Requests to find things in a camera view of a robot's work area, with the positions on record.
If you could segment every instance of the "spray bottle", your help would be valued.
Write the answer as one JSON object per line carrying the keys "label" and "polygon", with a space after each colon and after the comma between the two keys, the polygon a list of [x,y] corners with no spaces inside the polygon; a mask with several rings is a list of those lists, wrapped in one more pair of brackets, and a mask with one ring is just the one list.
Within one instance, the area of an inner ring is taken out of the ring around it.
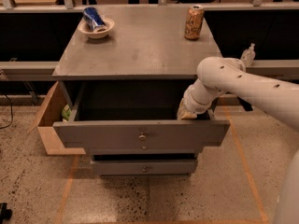
{"label": "spray bottle", "polygon": [[255,57],[254,46],[255,44],[251,43],[250,47],[248,49],[245,49],[241,56],[241,61],[244,63],[246,67],[251,66],[253,63]]}

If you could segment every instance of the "drawer handle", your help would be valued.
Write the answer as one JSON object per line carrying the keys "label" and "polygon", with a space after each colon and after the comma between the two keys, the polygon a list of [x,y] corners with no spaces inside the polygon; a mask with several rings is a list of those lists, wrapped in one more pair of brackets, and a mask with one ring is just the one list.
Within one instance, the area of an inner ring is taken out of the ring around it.
{"label": "drawer handle", "polygon": [[140,141],[146,141],[146,140],[147,140],[147,136],[144,135],[144,134],[141,134],[141,135],[139,136],[139,140],[140,140]]}

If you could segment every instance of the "can top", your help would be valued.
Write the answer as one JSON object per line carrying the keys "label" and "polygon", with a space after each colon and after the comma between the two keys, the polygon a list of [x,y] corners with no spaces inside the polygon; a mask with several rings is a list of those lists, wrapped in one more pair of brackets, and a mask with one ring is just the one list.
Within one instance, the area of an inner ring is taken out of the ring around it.
{"label": "can top", "polygon": [[203,10],[204,9],[204,7],[201,5],[192,5],[190,8],[193,10]]}

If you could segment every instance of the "white bowl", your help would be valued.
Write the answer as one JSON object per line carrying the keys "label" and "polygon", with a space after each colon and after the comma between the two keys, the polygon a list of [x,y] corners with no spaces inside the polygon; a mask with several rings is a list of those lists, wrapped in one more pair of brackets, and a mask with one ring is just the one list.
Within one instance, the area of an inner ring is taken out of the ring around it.
{"label": "white bowl", "polygon": [[92,32],[85,20],[83,20],[79,25],[78,25],[78,30],[81,31],[84,35],[87,35],[91,39],[101,39],[104,38],[109,34],[109,32],[112,30],[114,27],[114,21],[112,19],[104,18],[103,19],[105,25],[107,26],[107,29],[104,31],[99,31],[99,32]]}

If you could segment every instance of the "brown can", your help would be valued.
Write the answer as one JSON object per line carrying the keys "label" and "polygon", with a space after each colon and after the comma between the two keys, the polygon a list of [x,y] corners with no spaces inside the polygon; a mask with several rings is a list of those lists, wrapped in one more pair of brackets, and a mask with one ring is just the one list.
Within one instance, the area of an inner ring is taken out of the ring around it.
{"label": "brown can", "polygon": [[185,38],[190,40],[196,40],[199,38],[200,31],[203,25],[204,14],[204,8],[200,5],[193,5],[188,8]]}

